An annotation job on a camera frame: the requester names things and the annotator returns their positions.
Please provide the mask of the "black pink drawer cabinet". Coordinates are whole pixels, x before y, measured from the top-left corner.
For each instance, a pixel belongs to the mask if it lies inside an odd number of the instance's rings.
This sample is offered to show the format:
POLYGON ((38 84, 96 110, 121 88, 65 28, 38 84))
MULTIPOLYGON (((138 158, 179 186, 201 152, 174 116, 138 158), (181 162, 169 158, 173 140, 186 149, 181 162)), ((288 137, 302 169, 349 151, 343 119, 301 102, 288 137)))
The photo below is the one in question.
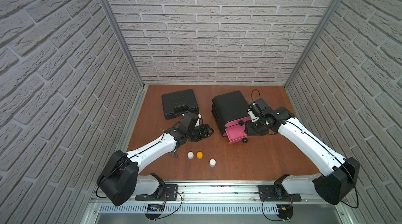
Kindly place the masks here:
POLYGON ((212 99, 212 114, 222 136, 229 143, 247 143, 246 122, 250 121, 248 102, 241 91, 233 91, 212 99))

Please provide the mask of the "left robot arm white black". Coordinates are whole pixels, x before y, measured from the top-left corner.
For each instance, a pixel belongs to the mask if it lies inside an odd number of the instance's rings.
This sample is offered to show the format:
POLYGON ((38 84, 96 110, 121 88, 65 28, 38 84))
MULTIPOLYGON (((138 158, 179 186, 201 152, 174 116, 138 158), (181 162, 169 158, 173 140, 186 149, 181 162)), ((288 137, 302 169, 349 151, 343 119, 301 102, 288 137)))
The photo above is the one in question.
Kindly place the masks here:
POLYGON ((120 206, 132 196, 139 200, 174 200, 177 193, 173 186, 166 185, 156 174, 147 176, 140 172, 168 153, 174 153, 182 145, 199 142, 210 137, 214 130, 194 113, 185 113, 183 118, 154 141, 133 151, 117 150, 107 161, 97 179, 97 188, 114 206, 120 206))

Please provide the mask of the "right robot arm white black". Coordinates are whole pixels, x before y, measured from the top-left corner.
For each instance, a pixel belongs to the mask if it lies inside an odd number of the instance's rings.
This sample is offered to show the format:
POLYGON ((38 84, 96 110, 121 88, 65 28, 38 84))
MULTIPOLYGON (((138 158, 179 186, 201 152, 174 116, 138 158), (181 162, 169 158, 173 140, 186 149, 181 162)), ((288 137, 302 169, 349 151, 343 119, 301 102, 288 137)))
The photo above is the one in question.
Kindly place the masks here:
POLYGON ((360 163, 345 158, 311 133, 286 108, 273 110, 264 99, 253 101, 248 108, 250 120, 245 123, 249 136, 281 134, 301 150, 318 168, 313 175, 284 175, 275 184, 289 195, 318 195, 327 203, 337 205, 356 189, 360 163))

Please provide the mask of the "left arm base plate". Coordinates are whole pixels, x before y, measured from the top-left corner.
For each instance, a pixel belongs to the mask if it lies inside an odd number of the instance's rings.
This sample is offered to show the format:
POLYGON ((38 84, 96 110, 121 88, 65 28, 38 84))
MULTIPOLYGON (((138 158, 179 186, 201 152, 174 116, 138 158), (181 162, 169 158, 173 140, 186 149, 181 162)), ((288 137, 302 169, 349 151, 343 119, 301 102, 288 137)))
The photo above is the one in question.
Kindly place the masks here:
POLYGON ((151 194, 136 195, 136 201, 176 201, 178 196, 177 184, 160 185, 157 190, 151 194))

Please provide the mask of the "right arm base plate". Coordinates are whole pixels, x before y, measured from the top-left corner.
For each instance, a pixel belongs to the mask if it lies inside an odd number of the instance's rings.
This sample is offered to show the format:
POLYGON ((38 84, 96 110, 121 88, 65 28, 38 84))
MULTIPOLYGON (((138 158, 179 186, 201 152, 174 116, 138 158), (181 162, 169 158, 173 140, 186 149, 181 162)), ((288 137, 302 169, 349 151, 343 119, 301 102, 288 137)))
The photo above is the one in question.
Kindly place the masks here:
POLYGON ((258 185, 261 201, 301 202, 299 194, 289 194, 282 187, 276 185, 258 185))

